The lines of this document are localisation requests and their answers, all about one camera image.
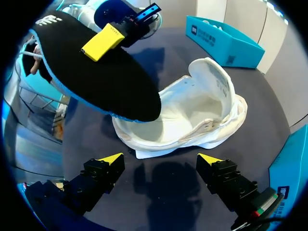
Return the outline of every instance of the white fabric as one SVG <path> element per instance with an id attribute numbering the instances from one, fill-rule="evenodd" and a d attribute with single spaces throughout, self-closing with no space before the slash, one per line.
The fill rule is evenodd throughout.
<path id="1" fill-rule="evenodd" d="M 210 58 L 198 59 L 189 65 L 189 73 L 192 77 L 183 76 L 159 92 L 157 120 L 140 124 L 112 119 L 118 137 L 136 150 L 138 159 L 180 147 L 214 148 L 243 124 L 247 104 L 221 66 Z"/>

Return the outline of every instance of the table surface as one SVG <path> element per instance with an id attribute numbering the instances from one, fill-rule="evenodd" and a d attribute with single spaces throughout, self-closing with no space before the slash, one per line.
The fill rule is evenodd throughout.
<path id="1" fill-rule="evenodd" d="M 185 36 L 184 28 L 160 29 L 128 52 L 148 72 L 159 90 L 188 73 L 195 59 L 209 55 Z M 126 170 L 110 195 L 103 195 L 85 217 L 116 231 L 229 231 L 236 219 L 219 197 L 211 195 L 195 171 L 197 153 L 238 164 L 242 174 L 269 186 L 268 168 L 290 130 L 282 107 L 257 70 L 225 68 L 248 104 L 242 127 L 212 150 L 182 148 L 171 154 L 138 160 L 116 136 L 111 117 L 71 99 L 64 128 L 64 176 L 71 180 L 90 158 L 124 153 Z"/>

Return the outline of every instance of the wire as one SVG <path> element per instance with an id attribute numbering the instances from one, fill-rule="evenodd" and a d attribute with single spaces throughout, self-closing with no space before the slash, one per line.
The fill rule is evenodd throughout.
<path id="1" fill-rule="evenodd" d="M 30 55 L 30 56 L 37 57 L 37 58 L 43 58 L 43 56 L 41 54 L 35 54 L 35 53 L 32 53 L 32 52 L 28 52 L 28 51 L 21 51 L 19 53 L 25 54 L 25 55 Z"/>
<path id="2" fill-rule="evenodd" d="M 263 224 L 272 223 L 272 222 L 275 222 L 275 221 L 284 221 L 284 220 L 285 220 L 284 218 L 267 218 L 267 219 L 263 219 L 263 220 L 260 220 L 260 221 L 250 223 L 250 224 L 246 225 L 245 227 L 243 227 L 239 230 L 240 231 L 248 231 L 252 227 L 255 227 L 255 226 L 260 226 L 260 225 L 263 225 Z"/>
<path id="3" fill-rule="evenodd" d="M 13 166 L 13 167 L 14 167 L 14 168 L 17 168 L 17 169 L 19 169 L 19 170 L 22 170 L 22 171 L 25 171 L 25 172 L 28 172 L 28 173 L 32 173 L 32 174 L 36 174 L 36 175 L 40 175 L 40 176 L 64 178 L 63 176 L 53 176 L 53 175 L 46 175 L 46 174 L 41 174 L 41 173 L 37 173 L 37 172 L 31 172 L 31 171 L 22 169 L 22 168 L 17 167 L 17 166 Z"/>

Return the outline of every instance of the blue storage bin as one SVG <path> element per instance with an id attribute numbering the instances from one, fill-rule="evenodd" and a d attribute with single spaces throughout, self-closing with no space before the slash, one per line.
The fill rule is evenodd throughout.
<path id="1" fill-rule="evenodd" d="M 269 168 L 270 187 L 284 194 L 273 217 L 286 217 L 300 198 L 308 181 L 308 125 L 292 134 Z M 271 223 L 268 231 L 275 230 Z"/>
<path id="2" fill-rule="evenodd" d="M 232 26 L 206 18 L 187 16 L 186 35 L 221 66 L 256 68 L 265 52 Z"/>

